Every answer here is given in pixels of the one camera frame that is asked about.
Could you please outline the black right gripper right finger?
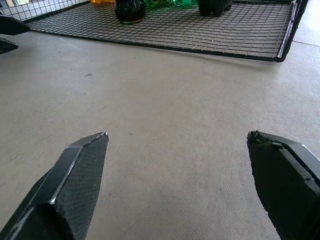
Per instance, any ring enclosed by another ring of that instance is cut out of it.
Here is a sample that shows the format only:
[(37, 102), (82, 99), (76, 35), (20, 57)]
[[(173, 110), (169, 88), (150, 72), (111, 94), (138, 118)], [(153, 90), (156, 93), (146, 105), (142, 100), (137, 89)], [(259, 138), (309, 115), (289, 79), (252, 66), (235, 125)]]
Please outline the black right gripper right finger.
[(320, 159), (304, 144), (250, 131), (258, 197), (281, 240), (320, 240)]

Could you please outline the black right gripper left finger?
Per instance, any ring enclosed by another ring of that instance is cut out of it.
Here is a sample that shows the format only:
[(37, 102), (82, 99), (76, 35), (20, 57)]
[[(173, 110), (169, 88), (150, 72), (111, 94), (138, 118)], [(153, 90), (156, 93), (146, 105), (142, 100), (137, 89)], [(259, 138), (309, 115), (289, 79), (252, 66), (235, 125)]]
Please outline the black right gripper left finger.
[(29, 190), (0, 231), (0, 240), (85, 240), (108, 141), (108, 134), (99, 132), (68, 145)]

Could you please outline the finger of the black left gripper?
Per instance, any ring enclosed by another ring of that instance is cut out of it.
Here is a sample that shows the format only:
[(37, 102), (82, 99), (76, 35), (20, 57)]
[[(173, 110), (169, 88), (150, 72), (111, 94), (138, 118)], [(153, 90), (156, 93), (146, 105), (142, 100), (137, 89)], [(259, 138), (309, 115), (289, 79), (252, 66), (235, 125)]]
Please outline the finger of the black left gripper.
[(18, 48), (19, 48), (18, 44), (0, 37), (0, 55), (16, 50)]
[(0, 15), (0, 34), (16, 36), (29, 32), (31, 28), (25, 23), (5, 15)]

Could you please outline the dark ribbed glass bottle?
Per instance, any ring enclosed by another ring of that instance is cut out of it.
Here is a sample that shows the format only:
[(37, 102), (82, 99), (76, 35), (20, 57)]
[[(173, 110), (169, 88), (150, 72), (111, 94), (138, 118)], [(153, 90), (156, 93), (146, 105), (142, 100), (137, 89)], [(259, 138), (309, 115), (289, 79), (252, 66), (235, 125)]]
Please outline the dark ribbed glass bottle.
[(144, 20), (146, 4), (144, 0), (115, 0), (116, 18), (122, 24), (135, 24)]

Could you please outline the green plastic bottle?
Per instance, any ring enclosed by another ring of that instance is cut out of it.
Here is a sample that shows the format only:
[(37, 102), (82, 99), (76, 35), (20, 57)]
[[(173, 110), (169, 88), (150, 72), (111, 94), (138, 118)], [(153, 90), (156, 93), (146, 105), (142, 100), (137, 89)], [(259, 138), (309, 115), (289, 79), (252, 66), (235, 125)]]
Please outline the green plastic bottle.
[(198, 0), (144, 0), (148, 7), (163, 7), (173, 5), (175, 7), (188, 8), (198, 4)]

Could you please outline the dark footed plastic bottle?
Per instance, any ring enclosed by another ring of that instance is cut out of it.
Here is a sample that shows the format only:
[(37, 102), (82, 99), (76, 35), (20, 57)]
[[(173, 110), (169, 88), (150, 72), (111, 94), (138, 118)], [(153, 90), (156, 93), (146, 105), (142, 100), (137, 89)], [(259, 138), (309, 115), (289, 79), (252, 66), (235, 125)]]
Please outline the dark footed plastic bottle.
[(212, 13), (214, 17), (219, 17), (231, 9), (233, 0), (197, 0), (197, 4), (200, 16), (206, 17)]

